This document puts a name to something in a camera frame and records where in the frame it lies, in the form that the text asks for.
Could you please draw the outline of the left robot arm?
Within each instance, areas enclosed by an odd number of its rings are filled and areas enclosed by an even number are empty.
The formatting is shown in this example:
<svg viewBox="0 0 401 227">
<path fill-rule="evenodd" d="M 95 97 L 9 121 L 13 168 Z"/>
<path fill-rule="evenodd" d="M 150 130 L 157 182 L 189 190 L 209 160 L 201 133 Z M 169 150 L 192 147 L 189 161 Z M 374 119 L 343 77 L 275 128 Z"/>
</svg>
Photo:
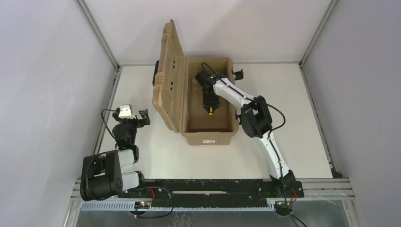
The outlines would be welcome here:
<svg viewBox="0 0 401 227">
<path fill-rule="evenodd" d="M 102 201 L 145 186 L 145 177 L 141 171 L 122 172 L 123 167 L 139 160 L 139 148 L 135 144 L 138 128 L 150 125 L 148 110 L 140 110 L 139 114 L 140 119 L 126 107 L 113 111 L 112 116 L 117 124 L 110 133 L 116 148 L 84 157 L 79 189 L 84 201 Z"/>
</svg>

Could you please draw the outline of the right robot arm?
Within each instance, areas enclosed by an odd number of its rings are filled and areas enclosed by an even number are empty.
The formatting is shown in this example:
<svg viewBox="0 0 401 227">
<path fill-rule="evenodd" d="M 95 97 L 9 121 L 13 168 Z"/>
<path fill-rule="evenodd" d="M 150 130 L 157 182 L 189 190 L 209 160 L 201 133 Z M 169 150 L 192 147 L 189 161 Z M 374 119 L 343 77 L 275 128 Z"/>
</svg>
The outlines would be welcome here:
<svg viewBox="0 0 401 227">
<path fill-rule="evenodd" d="M 204 108 L 209 114 L 218 109 L 222 97 L 236 107 L 237 116 L 244 133 L 259 143 L 269 167 L 270 178 L 275 187 L 286 192 L 296 178 L 285 162 L 274 139 L 270 108 L 263 96 L 252 96 L 236 87 L 221 73 L 209 74 L 205 70 L 195 76 L 202 87 Z"/>
</svg>

